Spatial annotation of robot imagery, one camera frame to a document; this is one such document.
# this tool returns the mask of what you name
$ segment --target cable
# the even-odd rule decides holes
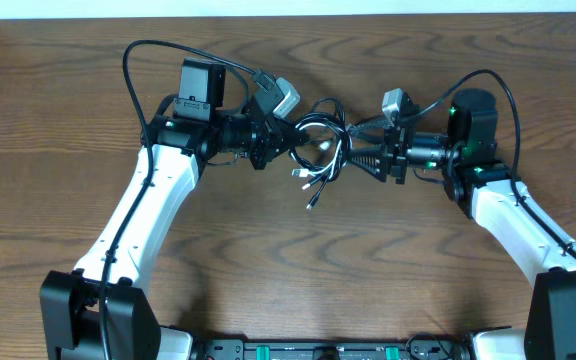
[[[226,161],[226,162],[218,163],[218,164],[211,163],[209,161],[206,163],[206,165],[208,165],[208,166],[232,166],[232,165],[235,165],[237,163],[237,161],[239,160],[239,153],[234,153],[234,154],[235,154],[235,158],[231,161]]]
[[[243,70],[249,74],[253,74],[253,75],[255,74],[255,72],[252,69],[250,69],[246,66],[237,64],[235,62],[232,62],[230,60],[220,58],[218,56],[209,54],[205,51],[197,50],[197,49],[194,49],[194,48],[191,48],[188,46],[174,44],[174,43],[170,43],[170,42],[166,42],[166,41],[137,40],[137,41],[134,41],[133,43],[131,43],[130,45],[128,45],[128,47],[124,51],[124,56],[123,56],[123,60],[122,60],[122,69],[123,69],[123,74],[124,74],[124,80],[126,82],[126,87],[128,88],[128,93],[130,94],[130,98],[132,100],[132,103],[135,107],[135,112],[137,112],[137,117],[139,118],[139,123],[141,124],[141,130],[142,130],[143,135],[144,135],[143,136],[144,147],[146,148],[146,152],[148,154],[148,172],[146,174],[146,177],[144,178],[143,185],[142,185],[141,189],[139,190],[139,193],[135,197],[135,200],[132,203],[132,205],[130,206],[130,209],[128,209],[126,216],[124,217],[121,224],[119,225],[119,228],[117,229],[117,233],[115,234],[115,237],[113,238],[112,243],[110,244],[110,247],[106,251],[106,258],[104,260],[104,267],[103,267],[103,270],[101,273],[101,281],[99,283],[99,316],[100,316],[99,324],[100,324],[100,330],[101,330],[101,342],[103,345],[104,357],[107,360],[112,359],[112,354],[110,352],[110,340],[109,340],[109,336],[108,336],[108,309],[106,307],[106,296],[107,296],[107,290],[108,290],[108,278],[110,276],[110,266],[112,265],[113,262],[116,261],[115,251],[117,250],[117,246],[119,245],[119,241],[121,240],[121,236],[123,235],[124,231],[126,230],[126,227],[128,226],[128,223],[130,222],[130,219],[132,218],[133,214],[135,213],[137,207],[139,206],[141,199],[144,197],[146,190],[148,190],[148,188],[150,187],[150,184],[152,182],[152,176],[154,173],[154,171],[153,171],[154,170],[154,159],[153,159],[152,143],[150,141],[150,137],[148,136],[148,124],[146,123],[146,119],[144,117],[143,110],[141,109],[141,105],[139,104],[139,99],[137,98],[137,94],[135,93],[135,89],[132,85],[132,81],[130,80],[130,72],[128,71],[128,57],[130,55],[130,52],[132,51],[132,49],[134,49],[135,47],[137,47],[139,45],[157,45],[157,46],[164,46],[164,47],[184,50],[184,51],[188,51],[188,52],[191,52],[193,54],[203,56],[203,57],[206,57],[208,59],[223,63],[225,65],[232,66],[233,68],[241,69],[241,70]],[[170,98],[170,95],[167,96],[166,98],[164,98],[164,100],[159,105],[159,108],[157,109],[157,113],[161,112],[163,114],[163,112],[166,111],[168,106],[170,106],[171,102],[172,102],[172,99]]]
[[[437,99],[434,103],[430,104],[430,106],[428,106],[424,110],[416,113],[415,115],[411,115],[409,117],[402,119],[401,120],[402,124],[407,125],[407,123],[410,123],[410,122],[412,124],[414,124],[415,122],[419,121],[419,119],[421,119],[421,117],[423,115],[428,113],[434,107],[436,107],[441,102],[443,102],[448,96],[450,96],[450,94],[452,94],[452,92],[455,91],[455,89],[457,89],[459,86],[461,86],[463,83],[465,83],[469,79],[471,79],[477,75],[480,75],[480,74],[488,74],[488,75],[492,76],[493,78],[495,78],[495,80],[497,80],[497,82],[499,83],[501,88],[506,93],[506,97],[508,98],[508,102],[510,103],[510,107],[512,109],[512,116],[513,116],[513,120],[515,123],[515,153],[513,156],[512,168],[510,170],[510,187],[512,189],[513,195],[515,196],[515,199],[517,199],[517,203],[521,204],[521,206],[528,213],[528,215],[530,215],[530,217],[532,217],[533,220],[535,220],[535,222],[539,226],[541,226],[544,229],[544,231],[546,231],[546,233],[550,237],[553,238],[553,240],[555,240],[557,245],[559,245],[565,252],[570,254],[570,256],[572,256],[576,260],[576,251],[573,248],[575,243],[574,242],[567,243],[563,239],[561,239],[561,237],[559,237],[559,235],[557,235],[557,233],[554,230],[552,230],[548,226],[548,224],[546,224],[539,217],[539,215],[537,215],[532,210],[532,208],[525,202],[526,198],[524,196],[521,196],[519,194],[519,190],[517,190],[517,167],[519,166],[519,152],[520,152],[520,148],[521,148],[521,129],[520,129],[520,125],[519,125],[519,113],[517,111],[517,103],[515,102],[515,99],[512,96],[512,92],[510,91],[510,88],[508,87],[508,85],[506,85],[506,83],[501,78],[501,76],[499,76],[499,74],[497,74],[496,72],[489,70],[489,69],[481,69],[481,70],[471,72],[470,74],[464,76],[461,80],[459,80],[450,89],[448,89],[441,97],[439,97],[439,99]],[[449,165],[452,163],[452,161],[451,161],[452,158],[453,158],[453,156],[451,154],[451,157],[449,159]]]
[[[335,109],[332,114],[316,111],[324,102],[332,102],[334,104]],[[307,175],[313,177],[302,187],[302,189],[308,189],[312,185],[321,181],[319,190],[317,190],[306,206],[306,209],[308,210],[315,206],[326,184],[335,181],[339,177],[341,168],[346,164],[348,153],[352,149],[352,140],[346,130],[346,111],[344,110],[343,104],[338,99],[331,97],[319,99],[310,108],[309,113],[305,114],[294,123],[294,127],[297,130],[305,130],[312,126],[324,128],[315,140],[323,136],[328,129],[332,130],[335,134],[335,140],[333,142],[336,144],[336,148],[332,160],[326,166],[313,165],[310,161],[300,157],[294,147],[289,149],[288,153],[290,154],[290,157],[292,157],[299,166],[307,171]]]
[[[412,172],[413,174],[415,174],[415,177],[421,181],[425,181],[425,182],[429,182],[431,184],[439,184],[439,185],[444,185],[443,180],[439,180],[439,179],[433,179],[433,178],[428,178],[428,177],[424,177],[424,176],[420,176],[419,174],[417,174],[417,168],[412,168]]]
[[[437,342],[437,344],[439,344],[439,347],[440,347],[441,350],[444,352],[444,354],[446,354],[446,356],[447,356],[446,358],[444,358],[444,359],[442,359],[442,360],[450,360],[450,359],[452,359],[452,356],[453,356],[453,355],[446,350],[446,348],[445,348],[444,345],[441,343],[441,341],[439,341],[439,339],[437,339],[437,337],[436,337],[435,335],[433,335],[433,334],[431,334],[431,333],[427,333],[427,332],[416,333],[415,335],[411,336],[410,339],[408,339],[408,341],[406,341],[406,345],[405,345],[405,347],[404,347],[404,350],[405,350],[406,352],[408,352],[408,354],[410,354],[410,357],[411,357],[411,358],[414,358],[414,359],[416,359],[416,360],[420,360],[417,356],[413,355],[413,353],[412,353],[412,351],[411,351],[412,349],[410,348],[410,346],[411,346],[411,343],[412,343],[413,339],[415,339],[415,338],[417,338],[417,337],[419,337],[419,336],[421,336],[421,335],[430,336],[431,338],[433,338],[433,340],[435,340],[435,341]]]
[[[250,98],[250,90],[248,89],[248,83],[246,82],[246,79],[244,79],[244,77],[241,76],[241,74],[238,73],[237,70],[235,70],[235,68],[233,68],[232,66],[227,65],[226,70],[228,70],[231,74],[233,74],[237,78],[237,80],[239,80],[241,86],[243,86],[244,100],[236,108],[230,110],[223,110],[221,113],[226,115],[239,114],[241,110],[244,108],[244,106],[246,106],[246,104],[248,103],[248,99]]]
[[[450,149],[450,154],[448,154],[448,164],[447,164],[447,168],[450,169],[450,171],[452,171],[453,167],[452,167],[452,163],[455,160],[455,154],[457,154],[457,150],[459,150],[460,147],[466,145],[466,143],[463,140],[457,141],[452,148]]]

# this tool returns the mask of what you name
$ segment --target green connector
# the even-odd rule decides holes
[[[270,360],[269,346],[257,346],[257,360]]]
[[[386,360],[399,360],[399,348],[398,347],[387,347],[386,348]]]

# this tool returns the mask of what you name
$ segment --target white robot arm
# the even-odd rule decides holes
[[[191,51],[214,60],[186,59],[179,95],[164,99],[149,124],[143,119],[126,65],[130,50],[143,44]],[[259,89],[252,98],[248,98],[245,80],[233,67],[253,75]],[[234,111],[218,110],[223,105],[226,71],[242,81],[247,94],[244,104]],[[439,353],[441,350],[455,359],[533,360],[566,359],[576,354],[576,241],[516,180],[516,165],[511,170],[495,157],[494,97],[478,89],[459,91],[453,97],[447,134],[416,131],[417,121],[426,112],[463,82],[481,73],[495,77],[506,90],[518,130],[512,95],[501,78],[490,70],[467,75],[424,110],[414,105],[408,94],[396,89],[384,96],[383,117],[359,125],[347,125],[343,105],[331,98],[319,100],[310,113],[290,122],[286,115],[296,106],[299,95],[282,78],[182,45],[155,40],[131,44],[124,54],[124,75],[140,116],[145,146],[139,152],[128,189],[92,248],[71,273],[52,271],[41,287],[49,359],[103,356],[160,360],[446,359]],[[324,101],[334,103],[334,113],[316,110]],[[173,115],[165,116],[173,103]],[[313,165],[295,152],[296,147],[312,142],[304,131],[310,126],[328,128],[334,133],[336,148],[326,166]],[[383,139],[364,133],[375,128],[383,130]],[[351,137],[373,146],[354,149]],[[405,345],[287,345],[241,340],[206,343],[187,332],[160,327],[146,298],[150,277],[170,224],[197,185],[208,161],[218,152],[242,154],[250,159],[254,169],[260,170],[287,151],[302,167],[293,175],[311,177],[304,189],[321,184],[308,209],[346,164],[355,165],[383,182],[392,177],[397,184],[405,183],[407,167],[441,170],[443,181],[422,178],[417,173],[415,176],[442,184],[448,197],[466,216],[495,236],[534,287],[526,330],[479,332],[467,344],[418,340],[413,350],[414,337]],[[146,184],[147,174],[152,177]],[[126,224],[123,232],[122,223]],[[101,316],[90,309],[96,303],[103,310]],[[446,347],[452,347],[452,353]]]

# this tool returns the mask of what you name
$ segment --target white cable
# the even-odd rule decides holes
[[[331,129],[330,126],[328,126],[328,125],[326,125],[326,124],[324,124],[324,123],[311,122],[311,123],[307,123],[307,124],[304,124],[304,125],[298,127],[297,130],[303,130],[303,129],[305,129],[305,128],[307,128],[307,127],[310,127],[310,126],[322,126],[322,127],[327,127],[327,128],[329,128],[329,129]],[[309,171],[310,175],[311,175],[311,176],[316,176],[316,175],[320,175],[320,174],[323,174],[323,173],[325,173],[326,171],[328,171],[332,166],[334,166],[335,162],[337,161],[337,156],[339,156],[339,151],[340,151],[340,150],[341,150],[341,139],[337,142],[337,148],[335,149],[335,156],[332,158],[332,161],[331,161],[328,165],[326,165],[326,167],[324,167],[324,168],[321,169],[321,170]],[[333,176],[333,172],[331,171],[330,174],[328,175],[328,178],[331,179],[332,176]]]

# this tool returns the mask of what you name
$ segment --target white wall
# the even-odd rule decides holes
[[[576,12],[576,0],[0,0],[0,19]]]

